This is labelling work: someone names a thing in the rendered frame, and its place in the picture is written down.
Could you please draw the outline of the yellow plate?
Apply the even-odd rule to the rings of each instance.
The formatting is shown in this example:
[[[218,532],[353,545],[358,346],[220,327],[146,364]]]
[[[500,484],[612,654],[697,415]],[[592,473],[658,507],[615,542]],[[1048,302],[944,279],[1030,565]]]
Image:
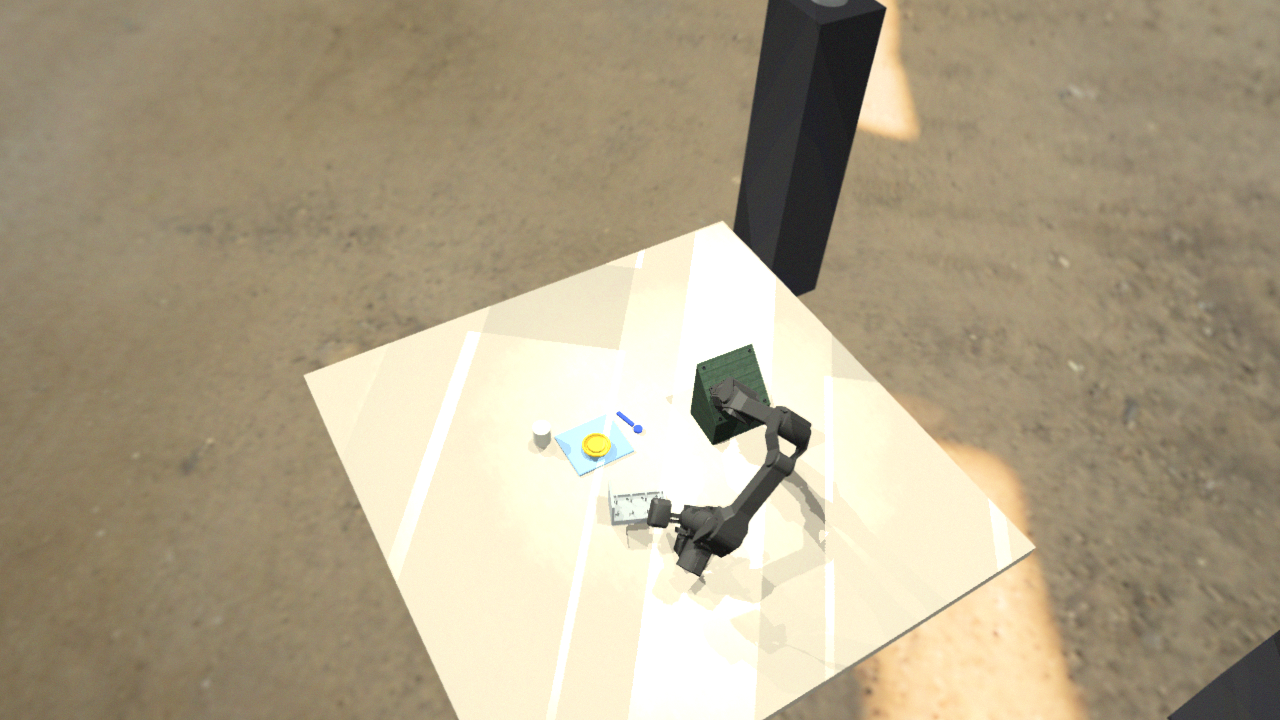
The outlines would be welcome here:
[[[611,439],[602,433],[593,433],[582,439],[582,451],[593,457],[602,457],[611,450]]]

